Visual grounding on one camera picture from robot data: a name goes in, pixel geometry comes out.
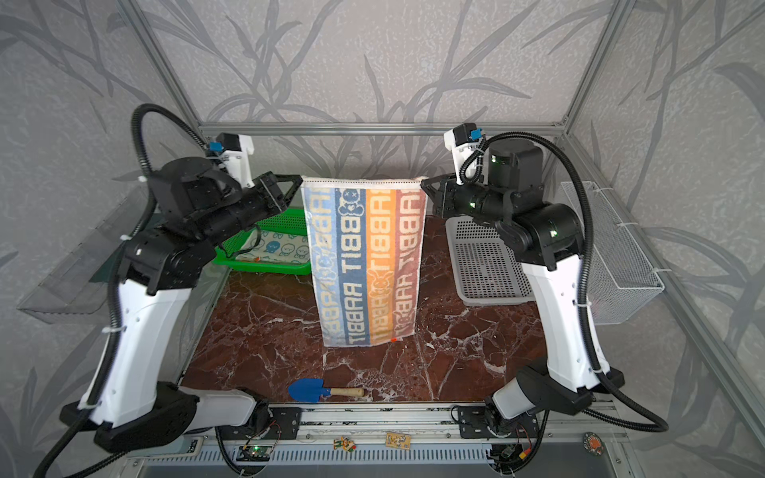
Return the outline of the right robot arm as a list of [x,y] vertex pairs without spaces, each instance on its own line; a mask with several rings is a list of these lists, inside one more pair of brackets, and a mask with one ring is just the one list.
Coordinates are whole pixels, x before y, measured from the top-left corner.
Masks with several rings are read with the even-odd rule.
[[486,137],[474,123],[447,131],[454,172],[425,179],[437,216],[468,216],[514,254],[537,303],[547,356],[524,366],[486,400],[490,432],[508,434],[524,415],[579,413],[617,427],[663,433],[669,424],[621,390],[592,322],[589,282],[595,224],[574,163],[528,131]]

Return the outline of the white plastic basket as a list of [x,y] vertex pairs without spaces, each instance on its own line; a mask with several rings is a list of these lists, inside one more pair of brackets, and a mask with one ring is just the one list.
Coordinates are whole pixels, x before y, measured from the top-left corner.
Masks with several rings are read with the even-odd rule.
[[445,221],[458,297],[468,307],[515,306],[534,302],[521,264],[497,232],[468,216]]

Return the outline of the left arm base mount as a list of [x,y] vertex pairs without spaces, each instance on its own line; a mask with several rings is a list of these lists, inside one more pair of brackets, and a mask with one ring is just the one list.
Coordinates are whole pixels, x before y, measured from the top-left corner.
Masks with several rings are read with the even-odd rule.
[[296,440],[302,418],[297,406],[275,406],[269,412],[257,411],[255,422],[243,426],[222,426],[219,435],[233,440]]

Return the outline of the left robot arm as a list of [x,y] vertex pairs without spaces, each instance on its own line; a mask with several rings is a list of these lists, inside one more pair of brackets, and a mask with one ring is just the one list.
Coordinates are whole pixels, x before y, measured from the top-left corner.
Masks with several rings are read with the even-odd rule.
[[160,380],[159,369],[180,312],[218,247],[285,212],[302,178],[272,172],[246,178],[223,162],[231,141],[204,143],[199,157],[154,169],[143,140],[150,113],[171,116],[155,104],[140,105],[131,115],[147,206],[115,254],[101,362],[83,397],[62,410],[67,428],[37,466],[40,477],[83,431],[93,431],[97,446],[115,461],[189,432],[228,426],[260,434],[267,427],[268,402],[258,394],[182,388]]

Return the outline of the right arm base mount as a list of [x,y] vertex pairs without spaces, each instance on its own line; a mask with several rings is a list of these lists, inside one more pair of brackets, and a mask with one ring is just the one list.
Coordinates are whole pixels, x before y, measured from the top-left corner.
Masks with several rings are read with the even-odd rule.
[[504,419],[485,404],[452,406],[450,416],[463,439],[527,439],[536,438],[541,419],[528,412],[513,419]]

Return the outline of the blue patterned towel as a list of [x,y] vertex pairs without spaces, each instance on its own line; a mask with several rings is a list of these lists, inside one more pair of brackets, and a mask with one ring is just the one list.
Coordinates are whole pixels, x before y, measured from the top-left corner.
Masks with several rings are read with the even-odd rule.
[[256,230],[241,247],[235,259],[251,263],[305,264],[310,261],[308,238]]

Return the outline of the green plastic basket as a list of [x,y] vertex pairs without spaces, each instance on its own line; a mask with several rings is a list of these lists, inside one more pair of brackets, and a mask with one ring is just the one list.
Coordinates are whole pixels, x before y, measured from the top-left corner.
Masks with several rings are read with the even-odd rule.
[[246,273],[310,275],[307,235],[304,210],[290,208],[225,241],[213,263]]

